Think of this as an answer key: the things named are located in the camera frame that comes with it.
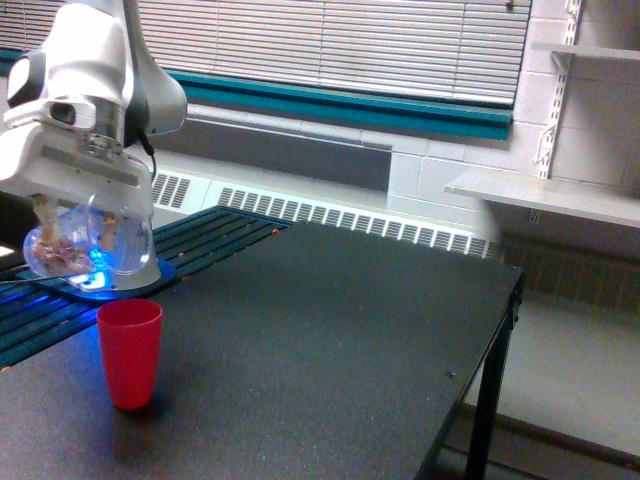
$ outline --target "white shelf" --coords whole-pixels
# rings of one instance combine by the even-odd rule
[[[533,42],[534,50],[546,50],[553,54],[575,55],[577,57],[603,60],[629,60],[640,62],[640,51],[620,50],[617,48],[590,47],[582,45],[563,45],[560,43]]]
[[[585,183],[545,180],[501,170],[471,170],[449,193],[640,228],[640,196]]]

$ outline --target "window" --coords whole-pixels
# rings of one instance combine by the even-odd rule
[[[24,49],[42,41],[63,2],[5,3],[0,48]],[[508,111],[530,8],[531,0],[140,0],[149,50],[183,72],[187,93],[188,79],[203,86],[206,76],[216,89],[258,82],[261,95],[264,82],[289,97],[315,89],[316,102],[327,91],[409,99],[414,114],[416,101]]]

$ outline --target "red plastic cup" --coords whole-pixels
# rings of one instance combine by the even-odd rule
[[[151,400],[163,317],[151,300],[116,300],[98,310],[102,363],[116,407],[131,410]]]

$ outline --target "table top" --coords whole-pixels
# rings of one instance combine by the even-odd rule
[[[0,374],[0,478],[414,478],[520,275],[296,224],[153,297],[145,409],[111,407],[95,327]]]

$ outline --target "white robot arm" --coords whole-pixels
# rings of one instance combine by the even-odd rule
[[[61,7],[42,47],[13,66],[7,101],[0,190],[37,198],[42,219],[51,210],[42,208],[43,199],[82,205],[108,188],[151,218],[151,174],[123,148],[179,129],[187,101],[145,46],[137,0],[77,0]],[[142,270],[113,273],[103,288],[157,280],[150,255]]]

